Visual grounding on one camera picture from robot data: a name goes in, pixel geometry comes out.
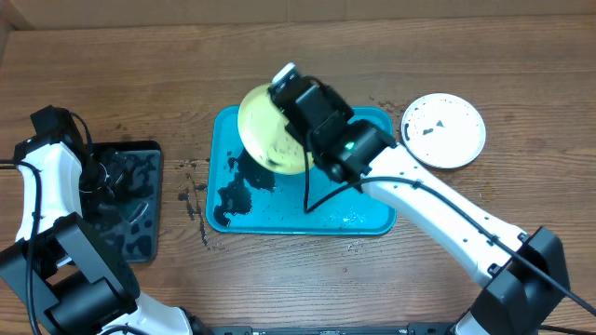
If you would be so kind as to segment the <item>yellow-rimmed plate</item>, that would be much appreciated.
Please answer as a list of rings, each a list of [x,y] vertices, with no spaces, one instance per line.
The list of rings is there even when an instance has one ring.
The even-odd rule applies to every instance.
[[[304,161],[304,149],[285,129],[288,119],[273,104],[269,85],[252,89],[237,113],[238,134],[244,149],[259,165],[275,173],[295,175],[314,166],[312,154]]]

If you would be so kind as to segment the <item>white plate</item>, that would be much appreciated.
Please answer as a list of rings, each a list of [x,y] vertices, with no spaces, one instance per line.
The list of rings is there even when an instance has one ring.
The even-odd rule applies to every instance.
[[[401,118],[402,143],[416,159],[439,169],[462,168],[482,152],[487,132],[478,110],[447,93],[418,98]]]

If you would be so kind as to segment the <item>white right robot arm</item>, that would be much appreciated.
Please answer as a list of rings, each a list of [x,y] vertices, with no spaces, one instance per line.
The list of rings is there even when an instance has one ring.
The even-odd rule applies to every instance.
[[[365,120],[330,86],[296,73],[275,77],[270,100],[315,165],[397,210],[438,242],[481,287],[453,334],[535,334],[563,298],[595,309],[570,289],[561,240],[499,220],[421,167],[403,145]]]

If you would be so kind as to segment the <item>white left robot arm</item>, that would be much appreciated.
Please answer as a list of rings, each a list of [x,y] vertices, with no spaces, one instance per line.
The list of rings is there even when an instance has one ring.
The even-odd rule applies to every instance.
[[[205,334],[142,292],[129,267],[156,255],[162,158],[153,141],[94,143],[76,113],[47,106],[3,168],[23,178],[23,214],[1,276],[33,333]]]

